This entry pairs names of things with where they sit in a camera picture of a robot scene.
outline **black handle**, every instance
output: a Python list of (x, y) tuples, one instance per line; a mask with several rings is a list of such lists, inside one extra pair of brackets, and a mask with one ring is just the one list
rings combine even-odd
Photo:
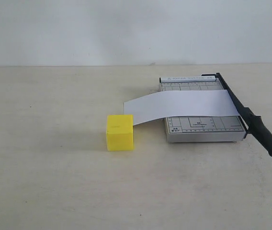
[(261, 145), (264, 146), (272, 157), (272, 134), (266, 128), (260, 116), (251, 114), (249, 132), (259, 141), (259, 143), (261, 143)]

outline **yellow plastic block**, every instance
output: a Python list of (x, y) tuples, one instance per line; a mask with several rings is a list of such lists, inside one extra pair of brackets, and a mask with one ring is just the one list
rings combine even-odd
[(108, 115), (106, 140), (109, 151), (133, 150), (133, 115)]

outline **beige tabletop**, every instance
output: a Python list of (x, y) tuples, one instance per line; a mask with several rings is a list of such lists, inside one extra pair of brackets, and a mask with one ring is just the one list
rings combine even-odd
[(134, 151), (106, 149), (124, 101), (216, 72), (272, 132), (272, 64), (0, 68), (0, 230), (272, 229), (272, 157), (251, 135), (169, 144), (156, 120)]

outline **white paper strip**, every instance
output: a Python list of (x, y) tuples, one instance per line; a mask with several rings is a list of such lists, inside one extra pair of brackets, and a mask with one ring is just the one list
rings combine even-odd
[(170, 116), (237, 116), (227, 90), (163, 91), (124, 103), (134, 125)]

